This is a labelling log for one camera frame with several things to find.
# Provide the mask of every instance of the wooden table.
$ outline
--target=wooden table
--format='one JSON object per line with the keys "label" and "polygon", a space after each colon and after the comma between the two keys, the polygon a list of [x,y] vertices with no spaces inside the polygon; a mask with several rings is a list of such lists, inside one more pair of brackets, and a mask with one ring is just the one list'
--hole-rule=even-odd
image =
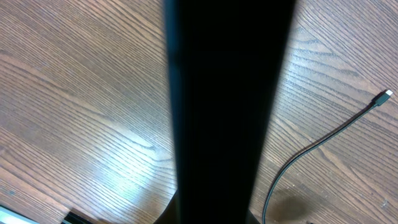
{"label": "wooden table", "polygon": [[[164,44],[162,1],[0,1],[0,204],[40,223],[71,209],[152,223],[176,189]],[[258,218],[287,158],[398,90],[397,62],[398,2],[299,1]],[[397,112],[393,96],[293,165],[267,218],[398,223]]]}

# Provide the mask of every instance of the cable connector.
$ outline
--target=cable connector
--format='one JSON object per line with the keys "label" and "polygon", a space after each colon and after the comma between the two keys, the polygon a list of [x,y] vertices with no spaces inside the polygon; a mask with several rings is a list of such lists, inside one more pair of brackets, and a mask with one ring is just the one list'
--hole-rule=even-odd
{"label": "cable connector", "polygon": [[392,95],[391,90],[384,90],[381,93],[379,93],[376,97],[374,97],[372,102],[376,106],[381,106],[384,102],[386,102],[390,98],[391,95]]}

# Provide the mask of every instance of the wood grain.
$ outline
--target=wood grain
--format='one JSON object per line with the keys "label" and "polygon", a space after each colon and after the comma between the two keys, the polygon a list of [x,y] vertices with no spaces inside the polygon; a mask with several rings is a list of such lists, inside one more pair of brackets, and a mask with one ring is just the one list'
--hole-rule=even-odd
{"label": "wood grain", "polygon": [[[397,13],[393,1],[299,1],[255,216],[287,158],[398,93]],[[0,1],[1,204],[39,223],[71,209],[154,222],[175,192],[163,26],[158,0]],[[267,218],[398,223],[397,112],[393,96],[293,165]]]}

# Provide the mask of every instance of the black cable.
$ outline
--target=black cable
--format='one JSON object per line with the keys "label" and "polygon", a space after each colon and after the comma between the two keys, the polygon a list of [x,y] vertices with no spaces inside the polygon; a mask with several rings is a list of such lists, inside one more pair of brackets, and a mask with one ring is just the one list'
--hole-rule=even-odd
{"label": "black cable", "polygon": [[378,94],[375,98],[373,98],[372,102],[367,105],[364,109],[362,109],[359,113],[355,114],[352,118],[344,122],[342,125],[334,129],[332,132],[328,133],[327,135],[323,136],[321,139],[317,140],[316,142],[312,143],[311,145],[305,147],[301,151],[297,152],[294,154],[283,166],[282,168],[279,169],[277,175],[275,176],[274,180],[271,183],[271,186],[269,188],[266,201],[264,203],[264,208],[262,211],[262,224],[266,224],[266,213],[267,213],[267,207],[269,203],[269,199],[271,198],[272,192],[275,189],[275,186],[277,185],[279,179],[282,177],[284,172],[298,159],[300,159],[302,156],[306,155],[307,153],[311,152],[312,150],[318,148],[331,138],[335,137],[338,135],[340,132],[344,131],[346,128],[348,128],[350,125],[352,125],[355,121],[357,121],[359,118],[364,116],[367,112],[371,111],[373,108],[377,106],[381,106],[384,102],[386,102],[390,96],[392,95],[392,91],[386,90]]}

